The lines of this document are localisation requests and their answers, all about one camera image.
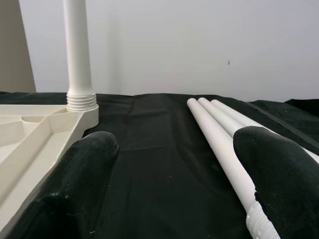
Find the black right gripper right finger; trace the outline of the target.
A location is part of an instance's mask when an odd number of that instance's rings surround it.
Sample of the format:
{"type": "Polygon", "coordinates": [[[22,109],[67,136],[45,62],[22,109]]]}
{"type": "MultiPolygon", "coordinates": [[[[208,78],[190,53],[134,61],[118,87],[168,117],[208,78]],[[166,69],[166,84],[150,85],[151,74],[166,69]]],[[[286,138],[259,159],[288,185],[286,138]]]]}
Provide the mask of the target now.
{"type": "Polygon", "coordinates": [[[263,127],[237,130],[233,148],[281,239],[319,239],[319,164],[296,142],[263,127]]]}

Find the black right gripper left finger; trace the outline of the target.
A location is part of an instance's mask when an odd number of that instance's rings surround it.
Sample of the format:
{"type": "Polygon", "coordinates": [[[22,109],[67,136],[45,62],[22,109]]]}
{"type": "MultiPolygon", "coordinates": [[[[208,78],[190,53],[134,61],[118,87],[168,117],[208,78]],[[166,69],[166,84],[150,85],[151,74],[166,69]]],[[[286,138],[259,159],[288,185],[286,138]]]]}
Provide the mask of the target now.
{"type": "Polygon", "coordinates": [[[4,239],[93,239],[118,154],[106,131],[73,143],[7,223],[4,239]]]}

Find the white plastic children table top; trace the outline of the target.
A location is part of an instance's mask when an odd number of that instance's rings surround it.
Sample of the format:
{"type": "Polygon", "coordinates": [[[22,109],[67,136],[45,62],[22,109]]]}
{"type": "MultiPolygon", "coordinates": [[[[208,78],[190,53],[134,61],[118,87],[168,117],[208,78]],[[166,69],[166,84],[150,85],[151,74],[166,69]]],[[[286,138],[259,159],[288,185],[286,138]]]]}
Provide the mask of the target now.
{"type": "Polygon", "coordinates": [[[0,231],[64,152],[98,122],[98,105],[80,111],[0,105],[0,231]]]}

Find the white plastic table leg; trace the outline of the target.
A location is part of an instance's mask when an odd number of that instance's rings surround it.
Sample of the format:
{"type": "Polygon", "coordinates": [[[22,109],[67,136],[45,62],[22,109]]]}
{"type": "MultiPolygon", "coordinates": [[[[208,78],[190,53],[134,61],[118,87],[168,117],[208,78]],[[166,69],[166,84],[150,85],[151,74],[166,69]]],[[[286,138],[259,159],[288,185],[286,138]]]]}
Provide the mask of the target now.
{"type": "Polygon", "coordinates": [[[199,98],[198,102],[210,113],[210,115],[233,137],[235,132],[244,126],[232,116],[215,106],[206,98],[199,98]]]}
{"type": "Polygon", "coordinates": [[[219,107],[221,110],[223,110],[224,112],[226,112],[227,114],[229,114],[230,116],[232,116],[234,119],[236,119],[239,123],[241,123],[244,127],[247,127],[247,126],[256,126],[256,127],[262,127],[266,130],[268,130],[269,132],[271,133],[274,133],[274,134],[277,134],[279,135],[278,133],[266,128],[265,126],[263,126],[262,124],[248,118],[247,116],[239,113],[238,111],[232,109],[231,107],[221,103],[220,101],[218,100],[211,100],[210,101],[211,103],[213,103],[215,106],[219,107]]]}
{"type": "Polygon", "coordinates": [[[70,111],[88,111],[97,107],[92,88],[87,14],[85,0],[63,0],[70,111]]]}
{"type": "Polygon", "coordinates": [[[188,99],[187,106],[246,211],[246,226],[251,237],[281,239],[255,198],[255,185],[234,152],[233,138],[198,100],[188,99]]]}

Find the black table cloth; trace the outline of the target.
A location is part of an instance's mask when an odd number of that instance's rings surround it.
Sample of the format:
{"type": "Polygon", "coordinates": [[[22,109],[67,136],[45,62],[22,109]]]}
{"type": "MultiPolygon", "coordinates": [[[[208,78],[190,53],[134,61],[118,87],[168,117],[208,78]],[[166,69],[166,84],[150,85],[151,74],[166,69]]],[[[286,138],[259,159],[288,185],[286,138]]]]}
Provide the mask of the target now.
{"type": "MultiPolygon", "coordinates": [[[[0,105],[22,105],[2,93],[0,105]]],[[[31,94],[53,105],[53,94],[31,94]]],[[[93,239],[253,239],[246,211],[187,100],[218,100],[296,142],[319,164],[319,99],[250,103],[221,96],[96,97],[99,122],[82,137],[112,133],[119,154],[93,239]]]]}

